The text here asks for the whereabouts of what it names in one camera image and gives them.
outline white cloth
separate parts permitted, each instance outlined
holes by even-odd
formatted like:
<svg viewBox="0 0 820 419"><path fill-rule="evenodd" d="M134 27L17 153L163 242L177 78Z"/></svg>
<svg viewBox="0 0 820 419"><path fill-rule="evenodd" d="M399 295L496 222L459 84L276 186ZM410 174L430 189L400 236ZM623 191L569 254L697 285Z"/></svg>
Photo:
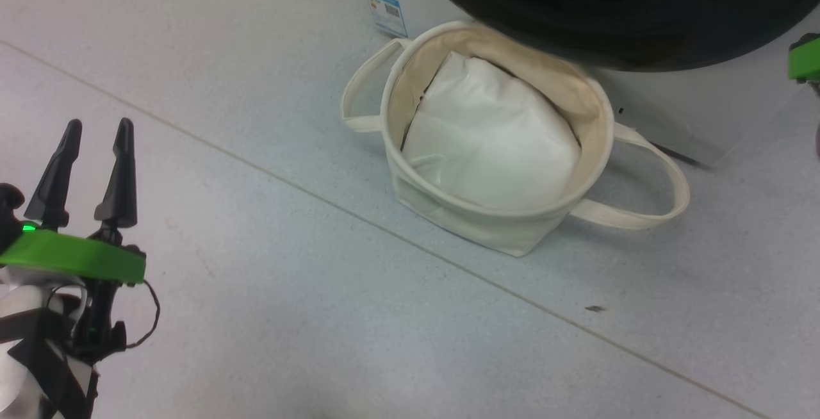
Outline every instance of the white cloth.
<svg viewBox="0 0 820 419"><path fill-rule="evenodd" d="M451 52L416 110L402 154L445 193L525 211L559 200L580 147L541 92L486 60Z"/></svg>

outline washing machine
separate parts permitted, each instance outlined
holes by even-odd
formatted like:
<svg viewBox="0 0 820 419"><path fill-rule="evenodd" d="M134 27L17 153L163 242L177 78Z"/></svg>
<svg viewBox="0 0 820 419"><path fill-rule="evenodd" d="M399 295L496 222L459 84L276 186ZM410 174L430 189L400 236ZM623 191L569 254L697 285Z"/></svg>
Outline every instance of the washing machine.
<svg viewBox="0 0 820 419"><path fill-rule="evenodd" d="M708 166L799 91L789 47L820 33L820 0L363 1L375 27L395 36L474 19L585 65L618 121Z"/></svg>

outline black strap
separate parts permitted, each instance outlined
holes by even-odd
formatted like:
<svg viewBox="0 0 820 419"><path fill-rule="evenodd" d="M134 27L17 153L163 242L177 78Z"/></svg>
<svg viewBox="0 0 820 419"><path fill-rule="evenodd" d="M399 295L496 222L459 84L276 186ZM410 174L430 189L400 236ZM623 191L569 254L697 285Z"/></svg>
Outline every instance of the black strap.
<svg viewBox="0 0 820 419"><path fill-rule="evenodd" d="M0 342L21 340L8 354L29 370L43 390L50 402L44 411L53 416L56 408L65 419L85 419L88 407L82 387L67 360L46 342L66 340L69 325L67 317L46 308L23 311L0 318Z"/></svg>

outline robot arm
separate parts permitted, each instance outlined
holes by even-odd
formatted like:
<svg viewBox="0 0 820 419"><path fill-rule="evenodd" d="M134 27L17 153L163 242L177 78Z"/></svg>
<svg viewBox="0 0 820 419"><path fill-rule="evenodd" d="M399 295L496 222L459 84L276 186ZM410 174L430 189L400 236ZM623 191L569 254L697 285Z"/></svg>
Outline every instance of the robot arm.
<svg viewBox="0 0 820 419"><path fill-rule="evenodd" d="M58 233L81 133L80 121L68 124L32 196L24 216L38 223L15 218L23 194L0 183L0 281L12 288L0 299L0 419L88 419L96 363L146 339L128 345L125 324L111 325L118 288L144 283L145 255L122 246L119 232L137 223L134 126L120 121L117 162L94 212L102 226L88 238Z"/></svg>

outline beige lining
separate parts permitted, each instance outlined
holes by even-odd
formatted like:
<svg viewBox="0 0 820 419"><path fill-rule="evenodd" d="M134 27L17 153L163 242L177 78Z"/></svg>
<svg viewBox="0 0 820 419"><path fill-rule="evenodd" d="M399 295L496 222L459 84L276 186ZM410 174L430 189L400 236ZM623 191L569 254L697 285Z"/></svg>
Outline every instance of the beige lining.
<svg viewBox="0 0 820 419"><path fill-rule="evenodd" d="M446 31L410 57L393 87L387 109L390 138L401 148L425 89L451 51L487 60L541 91L566 119L582 152L565 193L576 192L609 152L607 107L584 78L561 60L481 27Z"/></svg>

